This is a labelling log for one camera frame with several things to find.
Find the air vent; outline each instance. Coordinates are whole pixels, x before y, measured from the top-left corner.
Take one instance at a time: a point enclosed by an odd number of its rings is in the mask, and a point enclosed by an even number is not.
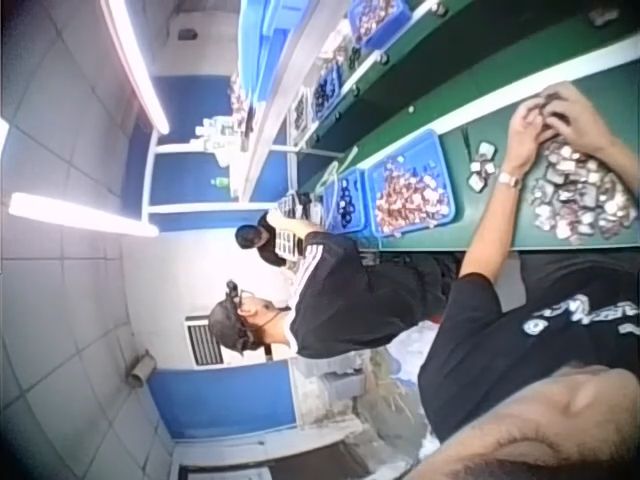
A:
[[[187,317],[187,339],[196,367],[223,365],[220,344],[209,332],[208,320],[202,317]]]

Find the plastic bag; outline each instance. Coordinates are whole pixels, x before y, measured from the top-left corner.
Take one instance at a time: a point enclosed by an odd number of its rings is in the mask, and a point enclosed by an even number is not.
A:
[[[416,385],[420,367],[427,358],[437,333],[438,325],[424,321],[402,332],[387,345],[389,354],[398,363],[391,376],[396,380]]]

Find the light fixture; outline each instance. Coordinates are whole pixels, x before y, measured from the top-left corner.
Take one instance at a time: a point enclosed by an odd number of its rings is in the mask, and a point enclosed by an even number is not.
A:
[[[151,123],[162,135],[169,133],[169,122],[153,88],[135,32],[126,0],[101,0],[102,11],[129,81],[149,115]]]
[[[4,142],[7,140],[7,133],[9,133],[9,124],[0,117],[0,156],[4,150]]]
[[[17,192],[11,196],[9,213],[17,217],[66,227],[122,233],[138,237],[158,236],[158,227],[74,203]]]

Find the dark hair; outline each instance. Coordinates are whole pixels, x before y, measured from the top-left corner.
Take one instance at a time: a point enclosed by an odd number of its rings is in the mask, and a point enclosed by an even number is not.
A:
[[[262,231],[255,225],[242,225],[236,230],[236,242],[243,250],[255,248],[262,238]]]
[[[640,478],[638,458],[611,461],[577,461],[566,465],[532,465],[507,460],[487,460],[465,465],[451,480],[631,480]]]

